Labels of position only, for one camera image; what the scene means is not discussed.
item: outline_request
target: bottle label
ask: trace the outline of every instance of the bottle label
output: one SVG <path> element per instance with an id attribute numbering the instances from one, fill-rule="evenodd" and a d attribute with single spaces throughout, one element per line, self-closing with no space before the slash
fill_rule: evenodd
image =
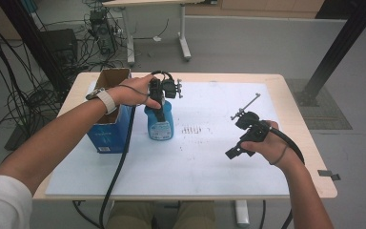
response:
<path id="1" fill-rule="evenodd" d="M 150 129 L 151 138 L 155 140 L 167 140 L 172 137 L 169 121 L 156 122 Z"/>

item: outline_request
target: blue box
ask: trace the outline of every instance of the blue box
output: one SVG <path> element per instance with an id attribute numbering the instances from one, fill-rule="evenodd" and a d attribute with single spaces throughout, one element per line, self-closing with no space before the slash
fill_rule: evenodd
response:
<path id="1" fill-rule="evenodd" d="M 112 88 L 124 79 L 131 78 L 130 69 L 103 70 L 96 82 L 96 88 Z M 118 105 L 111 114 L 103 115 L 88 131 L 97 152 L 100 154 L 123 153 L 128 137 L 132 108 Z"/>

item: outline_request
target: table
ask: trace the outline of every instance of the table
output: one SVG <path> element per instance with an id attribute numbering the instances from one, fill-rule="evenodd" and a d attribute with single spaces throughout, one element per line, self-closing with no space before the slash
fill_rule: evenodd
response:
<path id="1" fill-rule="evenodd" d="M 203 0 L 116 0 L 110 2 L 104 2 L 103 6 L 107 8 L 119 8 L 123 16 L 124 30 L 127 36 L 127 62 L 130 66 L 135 63 L 134 49 L 133 49 L 133 38 L 129 29 L 128 13 L 126 7 L 134 6 L 152 6 L 152 5 L 170 5 L 179 4 L 180 5 L 180 32 L 178 33 L 180 46 L 183 51 L 183 56 L 186 60 L 190 60 L 192 55 L 190 54 L 189 46 L 187 45 L 185 36 L 185 4 L 188 3 L 199 3 Z"/>
<path id="2" fill-rule="evenodd" d="M 337 195 L 336 188 L 330 177 L 321 177 L 317 170 L 326 170 L 326 166 L 319 154 L 318 149 L 316 148 L 314 141 L 311 137 L 311 134 L 306 127 L 305 122 L 299 112 L 299 109 L 296 107 L 294 99 L 291 95 L 291 92 L 281 75 L 278 74 L 246 74 L 246 73 L 171 73 L 174 78 L 180 78 L 183 80 L 183 94 L 185 93 L 184 87 L 187 82 L 212 82 L 212 83 L 256 83 L 265 85 L 270 98 L 273 102 L 275 113 L 279 119 L 280 127 L 284 131 L 286 135 L 292 138 L 294 142 L 297 143 L 300 150 L 303 152 L 305 157 L 306 166 L 311 173 L 313 178 L 315 187 L 317 192 L 321 198 L 334 198 Z M 87 89 L 91 85 L 93 81 L 95 81 L 98 77 L 99 73 L 81 73 L 76 78 L 71 91 L 64 102 L 63 107 L 61 108 L 60 114 L 65 113 L 71 108 L 77 106 L 78 104 L 84 102 L 84 95 L 87 93 Z M 142 77 L 145 76 L 146 73 L 132 73 L 133 77 Z M 243 105 L 246 105 L 249 102 L 248 98 L 246 98 L 246 102 Z M 232 111 L 230 115 L 234 115 L 237 110 Z M 257 160 L 257 155 L 254 155 L 249 160 L 251 163 L 254 160 Z M 75 199 L 75 195 L 47 195 L 46 191 L 49 186 L 49 182 L 51 176 L 48 176 L 43 183 L 38 188 L 36 194 L 34 195 L 35 199 Z M 125 178 L 121 177 L 120 182 L 128 182 Z M 102 187 L 103 191 L 107 190 L 108 186 L 104 185 Z M 247 215 L 246 202 L 243 199 L 256 199 L 256 198 L 287 198 L 288 194 L 284 195 L 272 195 L 272 194 L 250 194 L 250 195 L 226 195 L 226 194 L 212 194 L 212 195 L 202 195 L 201 192 L 192 195 L 165 195 L 161 193 L 160 195 L 114 195 L 112 198 L 118 199 L 215 199 L 215 200 L 236 200 L 236 211 L 245 211 L 245 215 Z M 103 195 L 77 195 L 78 199 L 101 199 Z"/>

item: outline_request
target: white wrist strap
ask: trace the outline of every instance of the white wrist strap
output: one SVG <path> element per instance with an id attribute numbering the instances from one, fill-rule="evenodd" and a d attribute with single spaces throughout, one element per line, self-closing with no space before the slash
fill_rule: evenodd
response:
<path id="1" fill-rule="evenodd" d="M 117 109 L 114 100 L 112 100 L 112 97 L 106 91 L 100 92 L 97 94 L 97 97 L 100 98 L 100 100 L 102 100 L 102 102 L 106 105 L 106 115 L 114 112 L 115 109 Z"/>

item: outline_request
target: metal table leg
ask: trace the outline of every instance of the metal table leg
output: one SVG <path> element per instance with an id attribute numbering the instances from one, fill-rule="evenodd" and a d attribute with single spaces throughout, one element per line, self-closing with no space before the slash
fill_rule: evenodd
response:
<path id="1" fill-rule="evenodd" d="M 120 8 L 121 14 L 123 16 L 123 22 L 124 22 L 124 31 L 126 32 L 127 36 L 127 62 L 130 66 L 132 66 L 135 63 L 135 56 L 133 51 L 133 38 L 130 34 L 130 28 L 128 23 L 128 15 L 126 8 Z"/>
<path id="2" fill-rule="evenodd" d="M 189 46 L 187 45 L 186 37 L 185 37 L 185 5 L 180 5 L 180 32 L 178 33 L 180 46 L 182 47 L 183 56 L 186 60 L 190 60 L 192 58 L 192 55 L 189 51 Z"/>

